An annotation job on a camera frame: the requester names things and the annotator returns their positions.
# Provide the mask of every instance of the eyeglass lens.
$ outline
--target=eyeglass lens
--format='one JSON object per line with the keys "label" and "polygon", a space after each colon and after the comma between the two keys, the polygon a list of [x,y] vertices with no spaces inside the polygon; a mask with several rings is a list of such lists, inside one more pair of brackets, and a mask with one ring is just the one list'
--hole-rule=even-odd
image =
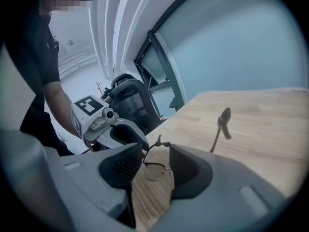
{"label": "eyeglass lens", "polygon": [[159,180],[164,174],[164,166],[160,164],[147,164],[145,169],[145,178],[151,181]]}

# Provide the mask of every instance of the black mesh chair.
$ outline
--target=black mesh chair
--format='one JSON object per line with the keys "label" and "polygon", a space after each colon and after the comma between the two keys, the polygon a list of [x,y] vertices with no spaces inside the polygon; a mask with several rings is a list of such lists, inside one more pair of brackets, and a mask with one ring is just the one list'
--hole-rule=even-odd
{"label": "black mesh chair", "polygon": [[102,99],[105,99],[108,97],[108,94],[117,86],[119,86],[120,84],[122,84],[123,82],[130,80],[130,79],[135,79],[134,76],[130,75],[130,74],[121,74],[119,76],[117,76],[114,80],[112,80],[111,83],[111,88],[105,87],[103,89],[103,95],[102,95]]}
{"label": "black mesh chair", "polygon": [[131,120],[147,135],[163,121],[158,117],[145,85],[129,79],[110,90],[105,99],[120,117]]}
{"label": "black mesh chair", "polygon": [[123,82],[130,80],[130,79],[135,79],[135,77],[127,73],[121,74],[112,81],[111,88],[115,88],[119,86],[120,84],[122,84]]}

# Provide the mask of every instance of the eyeglass frame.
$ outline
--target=eyeglass frame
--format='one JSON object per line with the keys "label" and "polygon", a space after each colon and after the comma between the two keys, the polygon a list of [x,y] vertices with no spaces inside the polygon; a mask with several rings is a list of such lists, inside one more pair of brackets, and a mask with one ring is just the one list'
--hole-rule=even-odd
{"label": "eyeglass frame", "polygon": [[[216,147],[216,144],[217,144],[217,141],[218,141],[218,138],[219,138],[219,135],[220,135],[220,132],[221,132],[221,131],[223,131],[223,134],[224,134],[224,136],[225,136],[226,139],[231,139],[231,138],[232,138],[232,136],[230,135],[230,133],[229,133],[229,131],[228,131],[228,128],[227,128],[227,123],[229,122],[230,118],[231,118],[231,109],[230,109],[229,107],[227,107],[227,108],[223,111],[223,113],[221,114],[221,116],[218,118],[218,123],[217,123],[217,124],[218,124],[218,131],[217,131],[215,140],[214,140],[214,142],[213,142],[213,145],[212,145],[212,147],[211,147],[211,149],[210,149],[210,151],[209,151],[210,153],[213,153],[213,152],[214,152],[214,149],[215,149],[215,147]],[[158,140],[156,141],[156,143],[155,143],[154,145],[152,145],[152,146],[148,149],[148,151],[147,151],[147,153],[146,153],[146,155],[145,155],[145,157],[144,157],[144,159],[143,159],[143,161],[142,161],[142,163],[146,166],[145,171],[146,171],[146,169],[147,169],[147,165],[150,165],[150,164],[156,164],[156,165],[160,165],[160,166],[164,167],[164,171],[162,172],[162,174],[164,174],[165,170],[171,170],[171,171],[172,171],[171,168],[167,168],[167,167],[166,167],[164,164],[162,164],[162,163],[145,162],[146,156],[148,155],[149,151],[150,151],[154,146],[159,147],[159,146],[162,146],[162,145],[165,146],[165,147],[169,147],[169,146],[170,146],[170,142],[162,143],[162,142],[161,142],[161,135],[159,135]],[[157,180],[151,180],[151,179],[148,179],[146,176],[145,176],[145,178],[146,178],[147,180],[150,180],[150,181],[158,181],[158,180],[160,179],[160,178],[158,178]]]}

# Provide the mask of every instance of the person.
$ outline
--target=person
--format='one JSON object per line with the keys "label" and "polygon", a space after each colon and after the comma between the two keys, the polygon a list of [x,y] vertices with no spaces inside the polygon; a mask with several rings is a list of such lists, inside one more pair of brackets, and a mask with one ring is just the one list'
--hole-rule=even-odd
{"label": "person", "polygon": [[16,68],[35,93],[20,130],[35,136],[44,146],[55,148],[60,156],[72,155],[62,142],[44,111],[46,103],[58,123],[80,137],[71,121],[71,100],[61,87],[58,71],[59,44],[54,40],[49,22],[54,11],[86,0],[19,0],[18,14],[10,14],[5,45]]}

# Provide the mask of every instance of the eyeglasses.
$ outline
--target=eyeglasses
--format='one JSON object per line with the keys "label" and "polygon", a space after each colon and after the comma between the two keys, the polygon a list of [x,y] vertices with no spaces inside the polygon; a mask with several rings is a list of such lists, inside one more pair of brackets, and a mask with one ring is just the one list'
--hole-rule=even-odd
{"label": "eyeglasses", "polygon": [[[227,129],[227,123],[229,122],[231,118],[231,109],[229,107],[227,107],[223,113],[221,114],[221,116],[218,118],[218,131],[217,131],[217,135],[216,138],[213,142],[213,145],[210,149],[210,153],[214,152],[214,149],[216,147],[220,132],[223,131],[223,134],[225,136],[226,139],[231,139],[231,135]],[[150,181],[157,181],[159,180],[165,173],[165,170],[170,170],[171,174],[172,174],[172,169],[171,168],[167,168],[165,165],[161,164],[161,163],[155,163],[155,162],[145,162],[146,156],[148,155],[149,151],[153,148],[153,147],[159,147],[159,146],[165,146],[165,147],[169,147],[170,146],[170,142],[165,142],[162,143],[161,142],[161,135],[159,135],[158,140],[156,141],[156,143],[154,145],[152,145],[149,150],[147,151],[144,159],[143,159],[143,164],[146,166],[145,168],[145,178],[147,180]]]}

